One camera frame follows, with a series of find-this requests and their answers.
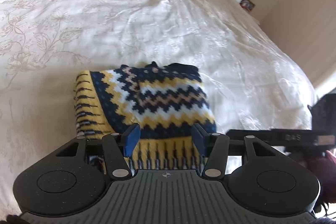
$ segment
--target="white satin bedspread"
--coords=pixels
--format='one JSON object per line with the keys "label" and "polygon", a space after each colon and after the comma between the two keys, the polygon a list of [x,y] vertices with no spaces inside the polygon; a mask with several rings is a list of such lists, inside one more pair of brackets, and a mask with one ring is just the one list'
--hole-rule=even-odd
{"label": "white satin bedspread", "polygon": [[76,74],[151,61],[199,67],[219,132],[310,126],[312,85],[234,0],[0,0],[0,218],[75,136]]}

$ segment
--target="silver screw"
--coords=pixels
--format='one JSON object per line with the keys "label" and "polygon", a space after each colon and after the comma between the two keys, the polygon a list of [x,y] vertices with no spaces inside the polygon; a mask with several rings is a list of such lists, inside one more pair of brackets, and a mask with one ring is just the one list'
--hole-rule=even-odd
{"label": "silver screw", "polygon": [[118,178],[122,178],[128,175],[128,171],[126,169],[116,169],[112,172],[112,175]]}
{"label": "silver screw", "polygon": [[218,169],[208,169],[205,171],[205,174],[208,177],[219,177],[222,174],[222,172],[220,172]]}

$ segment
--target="bed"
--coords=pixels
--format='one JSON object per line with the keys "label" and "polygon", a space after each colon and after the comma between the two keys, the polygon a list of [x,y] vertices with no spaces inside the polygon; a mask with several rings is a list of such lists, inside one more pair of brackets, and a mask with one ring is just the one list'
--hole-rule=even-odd
{"label": "bed", "polygon": [[218,132],[310,127],[311,83],[235,0],[0,0],[0,218],[75,136],[76,75],[152,61],[199,68]]}

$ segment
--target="knitted fabric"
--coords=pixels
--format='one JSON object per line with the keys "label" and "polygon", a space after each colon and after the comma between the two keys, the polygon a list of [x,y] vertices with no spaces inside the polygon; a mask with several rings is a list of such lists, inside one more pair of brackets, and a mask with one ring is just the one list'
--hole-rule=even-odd
{"label": "knitted fabric", "polygon": [[137,122],[140,141],[126,159],[132,171],[202,171],[205,162],[192,144],[191,127],[199,123],[208,133],[216,132],[206,99],[198,69],[190,65],[153,62],[145,68],[83,71],[76,79],[77,135],[100,139]]}

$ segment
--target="black device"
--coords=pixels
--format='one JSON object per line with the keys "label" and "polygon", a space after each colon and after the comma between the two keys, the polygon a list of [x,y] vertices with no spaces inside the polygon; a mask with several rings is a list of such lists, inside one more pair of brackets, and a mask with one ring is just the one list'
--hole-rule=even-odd
{"label": "black device", "polygon": [[[140,138],[138,124],[102,140],[79,136],[23,171],[14,196],[31,224],[311,222],[318,179],[256,135],[208,134],[195,124],[192,140],[208,157],[201,174],[138,170],[134,176],[124,156]],[[106,174],[87,164],[90,155],[104,157]],[[242,166],[225,175],[229,155],[242,155]]]}

